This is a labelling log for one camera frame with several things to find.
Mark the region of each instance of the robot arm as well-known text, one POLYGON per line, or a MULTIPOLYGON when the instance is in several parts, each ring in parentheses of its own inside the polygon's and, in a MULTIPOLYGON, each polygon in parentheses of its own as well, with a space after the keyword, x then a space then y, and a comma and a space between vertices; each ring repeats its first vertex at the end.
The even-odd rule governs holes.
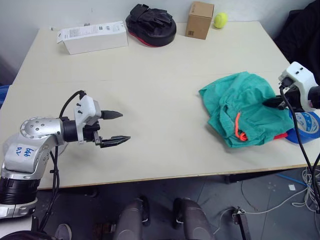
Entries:
POLYGON ((98 102, 84 93, 74 109, 74 120, 33 117, 23 122, 1 168, 0 219, 27 216, 35 211, 37 188, 53 147, 65 142, 82 144, 86 141, 105 148, 130 139, 128 136, 102 139, 98 135, 100 118, 121 116, 115 111, 101 111, 98 102))
MULTIPOLYGON (((314 112, 320 109, 320 86, 311 71, 293 62, 279 77, 282 88, 289 88, 285 97, 296 113, 314 112)), ((267 107, 283 110, 286 104, 280 95, 263 103, 267 107)))

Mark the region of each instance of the tennis ball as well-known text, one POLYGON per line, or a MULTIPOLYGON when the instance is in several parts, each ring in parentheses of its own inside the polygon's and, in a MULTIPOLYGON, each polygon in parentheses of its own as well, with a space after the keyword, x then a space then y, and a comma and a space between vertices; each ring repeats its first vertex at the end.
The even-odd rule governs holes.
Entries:
POLYGON ((225 12, 219 12, 215 18, 214 18, 214 23, 213 25, 217 29, 222 29, 228 21, 228 15, 225 12))

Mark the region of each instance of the black cable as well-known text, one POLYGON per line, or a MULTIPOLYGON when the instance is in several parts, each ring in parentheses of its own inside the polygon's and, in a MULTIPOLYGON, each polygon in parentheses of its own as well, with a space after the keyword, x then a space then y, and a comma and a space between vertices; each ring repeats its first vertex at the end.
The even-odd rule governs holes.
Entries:
MULTIPOLYGON (((83 90, 79 90, 76 91, 71 97, 69 97, 69 99, 65 102, 65 104, 63 105, 60 114, 59 114, 59 118, 61 119, 68 104, 77 96, 80 95, 80 99, 86 95, 85 91, 83 90)), ((51 196, 51 200, 49 203, 49 206, 41 220, 40 226, 39 226, 39 231, 43 232, 45 229, 45 226, 47 225, 47 222, 52 214, 52 208, 54 206, 55 200, 57 198, 58 195, 58 191, 59 191, 59 186, 60 186, 60 176, 59 176, 59 169, 58 169, 58 146, 55 146, 55 150, 54 150, 54 154, 52 153, 52 151, 50 151, 50 156, 52 158, 53 161, 53 170, 50 171, 51 173, 53 173, 53 181, 52 181, 52 196, 51 196)))
POLYGON ((319 189, 319 185, 317 183, 317 180, 316 180, 316 177, 315 175, 313 174, 313 171, 315 172, 316 170, 314 170, 315 166, 314 165, 312 167, 310 161, 309 161, 309 158, 307 156, 307 153, 305 151, 305 148, 301 142, 301 138, 300 138, 300 133, 299 133, 299 127, 298 127, 298 122, 297 122, 297 118, 296 118, 296 114, 295 114, 295 111, 294 109, 292 108, 291 104, 289 103, 288 99, 286 98, 285 94, 284 94, 284 87, 283 86, 280 86, 280 94, 281 94, 281 97, 282 99, 284 100, 285 104, 288 106, 290 112, 291 112, 291 115, 292 115, 292 119, 293 119, 293 124, 294 124, 294 129, 295 129, 295 133, 296 133, 296 137, 297 137, 297 140, 298 140, 298 143, 299 143, 299 146, 301 148, 301 151, 302 151, 302 154, 305 158, 305 161, 306 161, 306 164, 308 165, 308 168, 309 168, 309 171, 312 175, 312 186, 313 186, 313 190, 314 190, 314 196, 315 196, 315 200, 318 204, 318 211, 320 210, 320 189, 319 189))

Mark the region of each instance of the white wall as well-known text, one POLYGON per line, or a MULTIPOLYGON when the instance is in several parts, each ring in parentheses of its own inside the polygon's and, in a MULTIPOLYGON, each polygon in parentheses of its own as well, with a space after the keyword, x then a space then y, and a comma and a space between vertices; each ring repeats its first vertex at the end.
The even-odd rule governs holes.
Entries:
MULTIPOLYGON (((280 31, 290 10, 312 0, 202 0, 230 21, 260 21, 271 37, 280 31)), ((168 10, 186 22, 192 0, 0 0, 0 57, 18 72, 39 28, 74 27, 84 23, 124 20, 137 3, 168 10)))

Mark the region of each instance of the blue tape roll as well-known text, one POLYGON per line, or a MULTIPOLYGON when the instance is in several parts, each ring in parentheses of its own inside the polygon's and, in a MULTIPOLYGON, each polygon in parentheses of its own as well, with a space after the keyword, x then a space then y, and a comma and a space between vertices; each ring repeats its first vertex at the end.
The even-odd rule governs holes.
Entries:
MULTIPOLYGON (((301 142, 307 143, 320 137, 320 118, 314 112, 296 112, 296 120, 298 122, 298 128, 300 133, 301 142)), ((287 131, 288 136, 286 139, 293 143, 298 143, 295 128, 287 131)))

